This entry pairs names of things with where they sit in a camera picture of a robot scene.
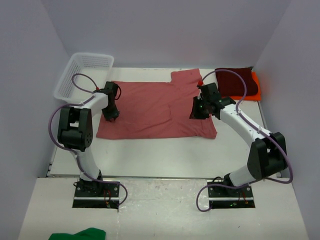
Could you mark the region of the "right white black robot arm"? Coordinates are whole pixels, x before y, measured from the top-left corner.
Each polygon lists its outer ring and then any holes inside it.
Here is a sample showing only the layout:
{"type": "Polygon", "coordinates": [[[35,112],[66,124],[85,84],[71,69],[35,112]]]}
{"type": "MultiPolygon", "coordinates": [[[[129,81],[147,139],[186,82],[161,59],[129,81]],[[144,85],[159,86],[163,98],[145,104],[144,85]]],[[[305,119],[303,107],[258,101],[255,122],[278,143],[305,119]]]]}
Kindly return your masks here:
{"type": "Polygon", "coordinates": [[[231,127],[249,146],[247,163],[223,178],[220,187],[233,197],[241,188],[268,179],[289,167],[285,137],[271,133],[240,109],[239,102],[222,97],[215,83],[197,84],[199,95],[193,98],[190,119],[204,120],[214,116],[231,127]]]}

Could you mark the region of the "folded dark red shirt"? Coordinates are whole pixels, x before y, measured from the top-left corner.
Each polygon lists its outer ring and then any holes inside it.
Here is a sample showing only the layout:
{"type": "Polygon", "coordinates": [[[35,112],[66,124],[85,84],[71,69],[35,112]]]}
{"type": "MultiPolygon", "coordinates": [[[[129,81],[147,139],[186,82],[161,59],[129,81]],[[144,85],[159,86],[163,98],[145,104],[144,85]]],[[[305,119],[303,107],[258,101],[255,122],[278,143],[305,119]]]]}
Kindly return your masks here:
{"type": "Polygon", "coordinates": [[[243,82],[234,73],[241,76],[244,80],[247,97],[258,94],[259,88],[254,81],[251,68],[217,68],[216,71],[215,76],[218,83],[218,90],[223,97],[242,97],[245,93],[243,82]]]}

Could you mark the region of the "pink t shirt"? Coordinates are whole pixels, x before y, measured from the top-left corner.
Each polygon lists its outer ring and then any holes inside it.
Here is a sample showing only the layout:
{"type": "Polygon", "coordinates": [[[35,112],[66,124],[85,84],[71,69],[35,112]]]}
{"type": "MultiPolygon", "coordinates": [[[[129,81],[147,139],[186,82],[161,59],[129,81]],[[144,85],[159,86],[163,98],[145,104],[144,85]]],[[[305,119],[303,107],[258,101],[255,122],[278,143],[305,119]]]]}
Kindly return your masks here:
{"type": "Polygon", "coordinates": [[[96,137],[107,140],[203,137],[215,139],[211,118],[191,119],[193,99],[199,94],[199,69],[173,71],[169,82],[117,81],[119,117],[100,118],[96,137]]]}

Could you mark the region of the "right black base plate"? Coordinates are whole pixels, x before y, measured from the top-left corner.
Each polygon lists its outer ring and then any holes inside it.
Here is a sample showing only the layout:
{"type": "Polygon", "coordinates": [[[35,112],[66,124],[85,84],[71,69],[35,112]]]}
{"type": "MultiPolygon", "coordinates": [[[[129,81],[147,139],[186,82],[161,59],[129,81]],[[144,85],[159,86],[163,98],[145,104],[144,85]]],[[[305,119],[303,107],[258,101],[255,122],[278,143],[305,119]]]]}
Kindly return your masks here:
{"type": "Polygon", "coordinates": [[[256,207],[250,186],[238,189],[209,186],[207,191],[210,209],[247,209],[256,207]]]}

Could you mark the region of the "folded orange shirt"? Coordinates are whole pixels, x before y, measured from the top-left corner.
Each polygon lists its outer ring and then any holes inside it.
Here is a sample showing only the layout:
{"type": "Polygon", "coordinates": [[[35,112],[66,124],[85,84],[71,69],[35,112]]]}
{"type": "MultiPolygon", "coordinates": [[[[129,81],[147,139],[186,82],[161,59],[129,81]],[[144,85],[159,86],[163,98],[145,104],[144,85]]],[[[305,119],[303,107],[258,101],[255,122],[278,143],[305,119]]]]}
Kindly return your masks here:
{"type": "MultiPolygon", "coordinates": [[[[244,80],[246,84],[246,96],[244,100],[246,101],[260,101],[261,100],[261,87],[257,74],[252,71],[241,71],[237,73],[244,80]]],[[[235,81],[236,86],[235,89],[232,90],[232,93],[235,95],[230,95],[230,97],[234,100],[240,100],[244,95],[244,84],[241,80],[235,81]]]]}

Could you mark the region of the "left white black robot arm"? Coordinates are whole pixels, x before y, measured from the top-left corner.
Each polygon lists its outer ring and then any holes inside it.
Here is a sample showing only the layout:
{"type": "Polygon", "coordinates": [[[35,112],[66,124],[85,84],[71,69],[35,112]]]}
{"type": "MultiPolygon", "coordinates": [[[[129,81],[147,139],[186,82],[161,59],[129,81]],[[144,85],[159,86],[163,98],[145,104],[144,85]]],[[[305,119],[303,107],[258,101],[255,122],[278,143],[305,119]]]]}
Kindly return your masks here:
{"type": "Polygon", "coordinates": [[[115,121],[120,115],[116,100],[121,94],[118,84],[107,81],[104,88],[95,90],[86,100],[69,103],[60,109],[57,141],[76,160],[80,170],[77,187],[94,197],[103,193],[104,181],[91,150],[93,117],[101,113],[106,121],[115,121]]]}

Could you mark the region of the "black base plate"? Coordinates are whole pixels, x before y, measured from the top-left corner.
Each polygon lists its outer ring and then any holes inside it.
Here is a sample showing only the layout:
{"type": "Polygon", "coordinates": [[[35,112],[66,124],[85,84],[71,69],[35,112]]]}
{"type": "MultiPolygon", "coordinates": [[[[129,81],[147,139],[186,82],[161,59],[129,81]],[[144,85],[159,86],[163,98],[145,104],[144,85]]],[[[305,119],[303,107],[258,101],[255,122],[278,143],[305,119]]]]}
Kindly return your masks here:
{"type": "Polygon", "coordinates": [[[247,209],[256,207],[250,186],[238,189],[209,186],[207,191],[210,209],[247,209]]]}
{"type": "Polygon", "coordinates": [[[119,209],[119,187],[117,184],[79,179],[73,185],[75,186],[73,208],[119,209]]]}

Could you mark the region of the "white plastic basket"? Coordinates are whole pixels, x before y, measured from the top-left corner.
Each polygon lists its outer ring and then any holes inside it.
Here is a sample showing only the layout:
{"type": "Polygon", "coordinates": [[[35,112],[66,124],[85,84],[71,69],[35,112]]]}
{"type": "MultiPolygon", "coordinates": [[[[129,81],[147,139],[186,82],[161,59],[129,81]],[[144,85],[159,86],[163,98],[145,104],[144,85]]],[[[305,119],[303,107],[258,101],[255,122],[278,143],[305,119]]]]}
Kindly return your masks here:
{"type": "Polygon", "coordinates": [[[77,104],[109,81],[114,57],[106,54],[78,52],[71,56],[53,92],[57,100],[77,104]]]}

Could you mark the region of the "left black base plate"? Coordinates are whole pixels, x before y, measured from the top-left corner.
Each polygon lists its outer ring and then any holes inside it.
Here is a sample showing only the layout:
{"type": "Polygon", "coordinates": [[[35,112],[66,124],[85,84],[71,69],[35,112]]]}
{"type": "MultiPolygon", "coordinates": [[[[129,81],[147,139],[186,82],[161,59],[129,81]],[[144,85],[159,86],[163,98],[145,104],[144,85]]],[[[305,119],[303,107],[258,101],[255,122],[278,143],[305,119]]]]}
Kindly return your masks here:
{"type": "Polygon", "coordinates": [[[119,187],[117,184],[79,179],[73,185],[75,186],[73,208],[119,209],[119,187]]]}

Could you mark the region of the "green cloth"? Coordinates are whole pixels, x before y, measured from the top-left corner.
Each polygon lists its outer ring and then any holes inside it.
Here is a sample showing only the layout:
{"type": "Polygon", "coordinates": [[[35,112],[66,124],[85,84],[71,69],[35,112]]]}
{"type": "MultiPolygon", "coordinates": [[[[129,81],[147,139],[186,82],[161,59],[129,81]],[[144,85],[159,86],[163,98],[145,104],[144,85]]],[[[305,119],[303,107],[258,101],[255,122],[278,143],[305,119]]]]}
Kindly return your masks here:
{"type": "Polygon", "coordinates": [[[49,240],[106,240],[106,237],[104,230],[90,227],[74,234],[53,233],[49,240]]]}

